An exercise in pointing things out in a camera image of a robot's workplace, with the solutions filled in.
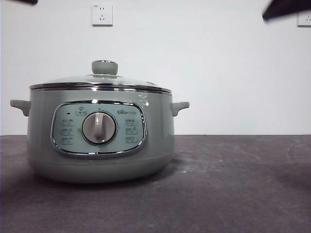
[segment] control panel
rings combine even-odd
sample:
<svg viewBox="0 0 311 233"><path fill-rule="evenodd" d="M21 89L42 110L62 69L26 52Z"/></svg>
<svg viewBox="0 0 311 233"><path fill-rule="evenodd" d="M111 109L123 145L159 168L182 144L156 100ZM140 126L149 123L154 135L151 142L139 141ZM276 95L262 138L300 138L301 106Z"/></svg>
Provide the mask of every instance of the control panel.
<svg viewBox="0 0 311 233"><path fill-rule="evenodd" d="M74 154L110 154L136 148L146 135L139 106L118 101L75 101L60 105L52 143Z"/></svg>

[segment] lid knob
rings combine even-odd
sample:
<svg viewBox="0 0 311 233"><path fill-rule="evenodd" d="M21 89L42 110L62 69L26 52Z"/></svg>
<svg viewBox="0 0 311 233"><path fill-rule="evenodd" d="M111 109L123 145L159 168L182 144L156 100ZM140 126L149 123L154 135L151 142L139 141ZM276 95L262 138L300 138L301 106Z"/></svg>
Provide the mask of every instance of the lid knob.
<svg viewBox="0 0 311 233"><path fill-rule="evenodd" d="M118 73L118 64L107 60L98 60L92 62L92 70L94 74L111 74Z"/></svg>

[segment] sage green cooker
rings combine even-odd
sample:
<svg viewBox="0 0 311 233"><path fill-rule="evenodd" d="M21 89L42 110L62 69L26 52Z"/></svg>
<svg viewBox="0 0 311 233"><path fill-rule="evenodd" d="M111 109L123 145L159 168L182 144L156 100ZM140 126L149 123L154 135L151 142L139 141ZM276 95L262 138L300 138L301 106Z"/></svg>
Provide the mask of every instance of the sage green cooker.
<svg viewBox="0 0 311 233"><path fill-rule="evenodd" d="M35 173L73 183L116 182L164 168L174 152L173 117L188 102L171 90L117 76L111 61L92 75L30 86L12 100L28 118L27 158Z"/></svg>

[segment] black object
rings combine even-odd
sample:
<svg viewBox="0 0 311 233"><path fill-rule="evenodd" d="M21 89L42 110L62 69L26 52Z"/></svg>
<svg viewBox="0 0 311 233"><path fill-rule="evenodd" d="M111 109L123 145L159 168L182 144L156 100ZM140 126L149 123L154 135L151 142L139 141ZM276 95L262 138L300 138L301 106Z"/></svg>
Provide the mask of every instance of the black object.
<svg viewBox="0 0 311 233"><path fill-rule="evenodd" d="M38 0L14 0L14 1L22 1L24 3L29 3L32 5L36 5L38 3Z"/></svg>
<svg viewBox="0 0 311 233"><path fill-rule="evenodd" d="M311 9L311 0L273 0L262 14L264 20Z"/></svg>

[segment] button icon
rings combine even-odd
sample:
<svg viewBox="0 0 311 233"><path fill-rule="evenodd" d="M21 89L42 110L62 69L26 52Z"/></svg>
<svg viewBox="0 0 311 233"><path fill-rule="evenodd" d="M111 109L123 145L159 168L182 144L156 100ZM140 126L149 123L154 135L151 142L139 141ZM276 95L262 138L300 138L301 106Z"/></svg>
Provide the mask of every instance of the button icon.
<svg viewBox="0 0 311 233"><path fill-rule="evenodd" d="M63 119L62 126L73 126L73 119Z"/></svg>
<svg viewBox="0 0 311 233"><path fill-rule="evenodd" d="M76 115L77 116L85 116L87 114L87 111L83 108L79 108L78 110L76 110Z"/></svg>
<svg viewBox="0 0 311 233"><path fill-rule="evenodd" d="M61 139L62 145L72 145L73 144L73 137L63 137Z"/></svg>
<svg viewBox="0 0 311 233"><path fill-rule="evenodd" d="M62 136L72 135L72 128L61 128L60 135Z"/></svg>
<svg viewBox="0 0 311 233"><path fill-rule="evenodd" d="M125 143L137 143L138 139L135 136L129 136L125 138Z"/></svg>
<svg viewBox="0 0 311 233"><path fill-rule="evenodd" d="M125 125L137 125L136 119L126 119Z"/></svg>
<svg viewBox="0 0 311 233"><path fill-rule="evenodd" d="M125 128L125 134L138 134L136 126Z"/></svg>

